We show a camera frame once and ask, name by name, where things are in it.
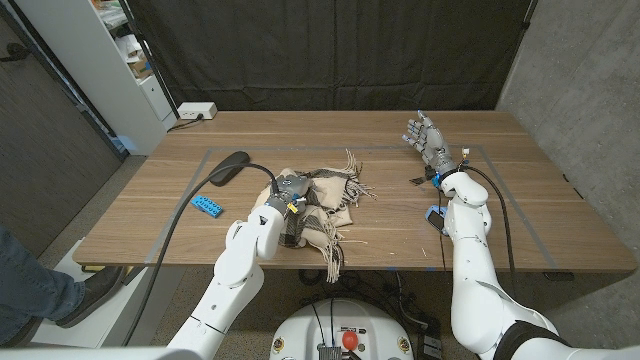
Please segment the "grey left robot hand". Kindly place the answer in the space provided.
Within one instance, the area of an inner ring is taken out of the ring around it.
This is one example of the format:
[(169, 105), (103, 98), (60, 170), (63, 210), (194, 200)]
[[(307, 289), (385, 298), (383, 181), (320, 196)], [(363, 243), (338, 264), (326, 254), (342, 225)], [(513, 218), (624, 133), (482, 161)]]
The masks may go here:
[(271, 183), (265, 204), (275, 208), (283, 216), (288, 213), (301, 214), (306, 208), (310, 186), (311, 180), (306, 176), (279, 176)]

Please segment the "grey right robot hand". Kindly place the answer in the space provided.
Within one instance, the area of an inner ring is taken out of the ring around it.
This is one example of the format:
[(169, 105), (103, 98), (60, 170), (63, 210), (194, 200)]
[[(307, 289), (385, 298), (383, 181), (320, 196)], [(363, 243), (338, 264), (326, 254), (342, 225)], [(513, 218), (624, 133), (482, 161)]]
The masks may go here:
[(444, 175), (457, 168), (448, 143), (429, 116), (417, 111), (418, 120), (410, 119), (407, 133), (402, 139), (413, 146), (423, 161), (436, 172)]

